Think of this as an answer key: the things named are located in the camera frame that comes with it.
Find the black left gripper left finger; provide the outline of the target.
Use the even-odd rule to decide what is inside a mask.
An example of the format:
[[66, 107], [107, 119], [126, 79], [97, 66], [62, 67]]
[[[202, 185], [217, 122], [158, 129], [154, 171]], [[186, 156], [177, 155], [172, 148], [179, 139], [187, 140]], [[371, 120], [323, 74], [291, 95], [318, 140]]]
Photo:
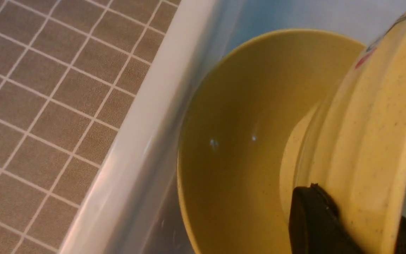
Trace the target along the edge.
[[293, 254], [363, 254], [339, 220], [339, 210], [318, 184], [292, 192], [289, 238]]

